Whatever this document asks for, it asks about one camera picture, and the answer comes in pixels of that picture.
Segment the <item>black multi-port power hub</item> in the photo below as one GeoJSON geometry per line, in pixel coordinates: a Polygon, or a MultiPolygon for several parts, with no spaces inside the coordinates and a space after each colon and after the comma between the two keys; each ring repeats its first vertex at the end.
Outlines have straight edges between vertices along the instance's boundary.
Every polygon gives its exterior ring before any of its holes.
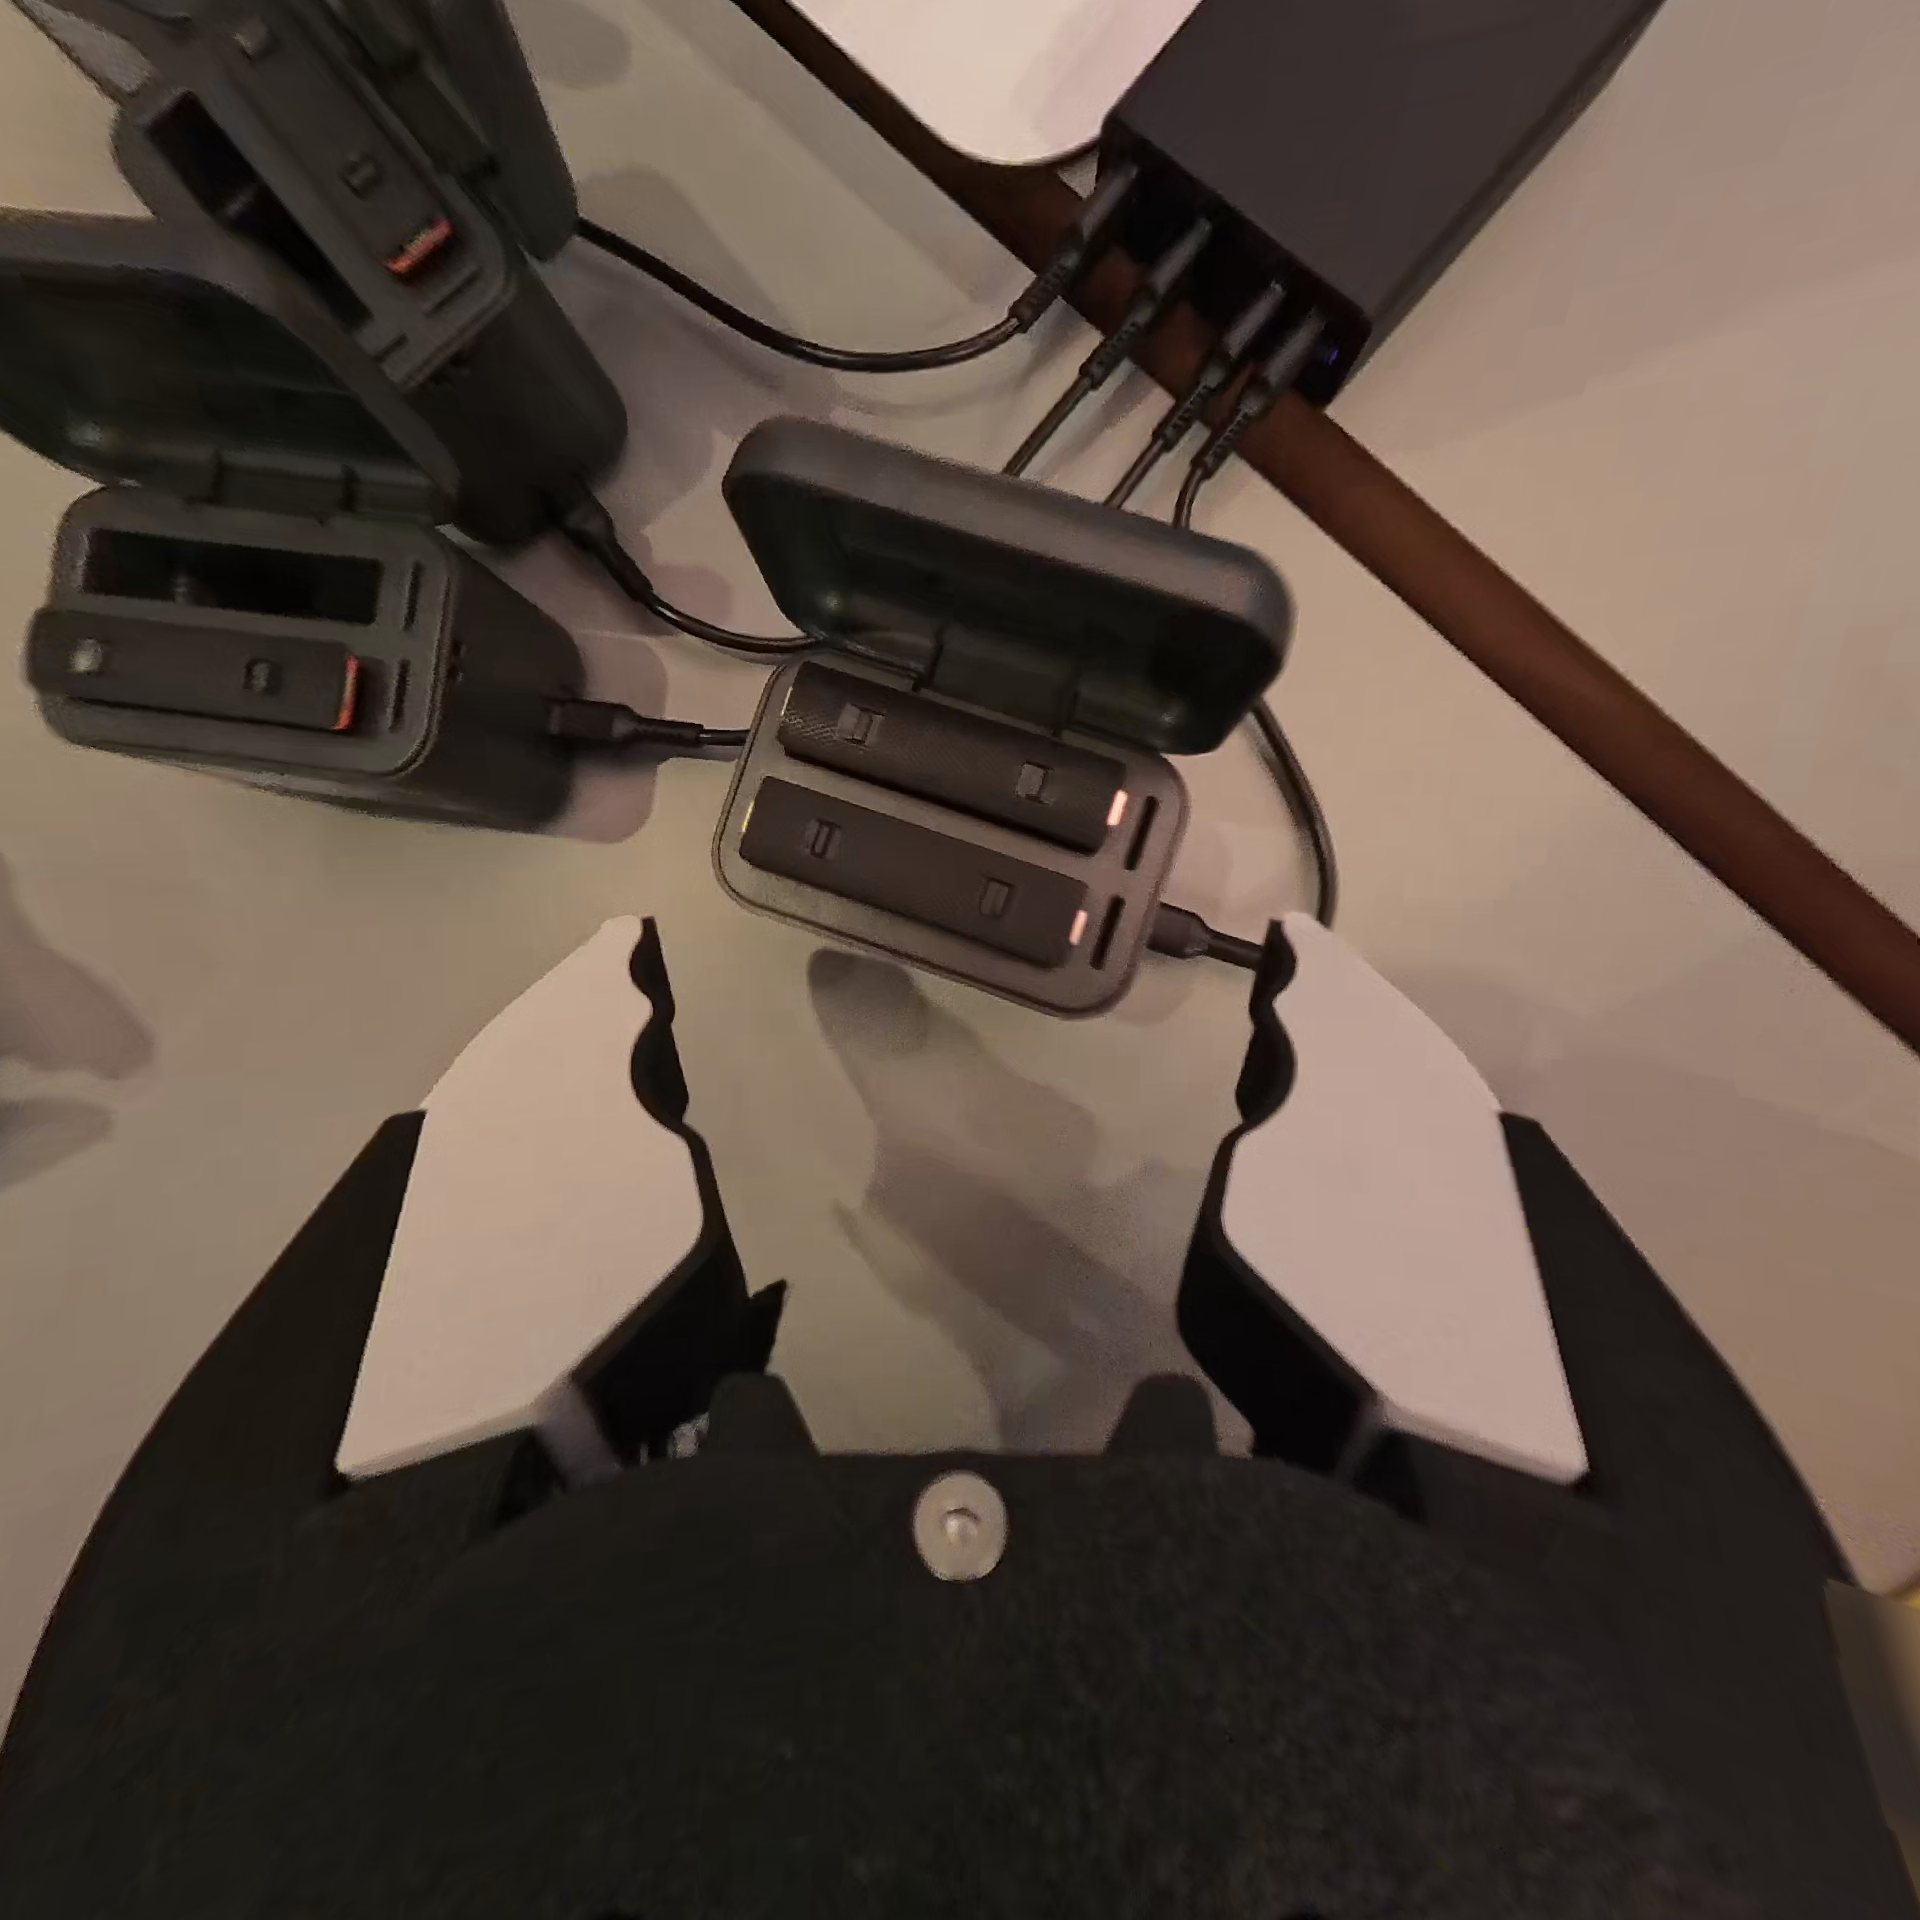
{"type": "Polygon", "coordinates": [[[1282,284],[1324,406],[1551,155],[1658,4],[1195,4],[1100,126],[1116,238],[1210,225],[1206,322],[1282,284]]]}

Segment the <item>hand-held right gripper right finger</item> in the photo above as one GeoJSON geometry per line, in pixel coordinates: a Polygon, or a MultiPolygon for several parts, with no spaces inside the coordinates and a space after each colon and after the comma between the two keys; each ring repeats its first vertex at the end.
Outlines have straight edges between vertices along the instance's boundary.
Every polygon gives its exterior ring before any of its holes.
{"type": "Polygon", "coordinates": [[[1357,1474],[1409,1438],[1589,1466],[1500,1096],[1312,918],[1266,927],[1177,1319],[1263,1457],[1357,1474]]]}

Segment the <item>white stand base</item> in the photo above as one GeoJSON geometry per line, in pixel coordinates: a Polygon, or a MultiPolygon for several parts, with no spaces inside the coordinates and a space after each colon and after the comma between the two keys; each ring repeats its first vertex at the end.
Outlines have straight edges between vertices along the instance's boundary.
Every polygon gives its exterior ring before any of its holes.
{"type": "Polygon", "coordinates": [[[947,150],[1038,166],[1090,150],[1193,4],[795,4],[947,150]]]}

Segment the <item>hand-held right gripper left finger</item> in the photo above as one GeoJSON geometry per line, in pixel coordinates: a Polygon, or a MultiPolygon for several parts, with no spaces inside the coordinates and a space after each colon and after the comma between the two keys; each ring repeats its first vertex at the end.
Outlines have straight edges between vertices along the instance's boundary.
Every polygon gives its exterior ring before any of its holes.
{"type": "Polygon", "coordinates": [[[420,1103],[338,1470],[523,1438],[565,1486],[673,1453],[764,1368],[781,1283],[736,1253],[651,918],[612,918],[420,1103]]]}

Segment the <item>black camera battery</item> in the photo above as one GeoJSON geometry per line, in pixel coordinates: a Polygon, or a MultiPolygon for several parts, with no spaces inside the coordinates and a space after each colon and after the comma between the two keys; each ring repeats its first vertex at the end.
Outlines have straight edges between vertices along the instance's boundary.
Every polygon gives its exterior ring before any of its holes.
{"type": "Polygon", "coordinates": [[[1141,795],[1111,753],[816,661],[781,697],[774,740],[807,764],[1067,852],[1099,852],[1141,795]]]}
{"type": "Polygon", "coordinates": [[[736,850],[762,874],[1038,967],[1063,967],[1094,918],[1080,877],[795,780],[757,786],[736,850]]]}
{"type": "Polygon", "coordinates": [[[45,697],[94,706],[344,735],[367,668],[325,634],[45,609],[24,637],[24,676],[45,697]]]}
{"type": "Polygon", "coordinates": [[[315,146],[312,231],[359,322],[387,306],[437,312],[471,288],[445,194],[377,123],[322,123],[315,146]]]}

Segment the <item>black battery charging case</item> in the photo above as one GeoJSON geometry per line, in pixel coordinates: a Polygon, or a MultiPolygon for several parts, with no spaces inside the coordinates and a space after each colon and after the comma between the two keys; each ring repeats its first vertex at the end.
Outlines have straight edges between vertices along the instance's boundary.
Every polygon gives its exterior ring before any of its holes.
{"type": "Polygon", "coordinates": [[[1286,667],[1295,602],[1255,550],[981,473],[839,423],[762,421],[733,450],[724,501],[795,661],[773,672],[717,817],[724,891],[767,918],[1058,1019],[1090,1019],[1131,984],[1189,822],[1183,758],[1214,753],[1286,667]],[[1099,852],[903,797],[790,758],[774,740],[799,667],[915,689],[1094,753],[1137,779],[1099,852]],[[795,780],[997,852],[1080,877],[1090,929],[1038,967],[836,899],[744,861],[762,780],[795,780]]]}
{"type": "Polygon", "coordinates": [[[623,455],[624,402],[540,268],[577,190],[503,4],[75,4],[130,44],[116,155],[151,209],[225,231],[347,325],[452,460],[452,522],[538,540],[623,455]],[[372,322],[322,258],[315,137],[377,123],[445,194],[471,288],[372,322]]]}
{"type": "Polygon", "coordinates": [[[290,272],[151,217],[6,209],[3,436],[87,482],[37,611],[325,634],[367,668],[344,735],[26,681],[66,745],[462,829],[569,812],[577,642],[471,550],[445,448],[290,272]]]}

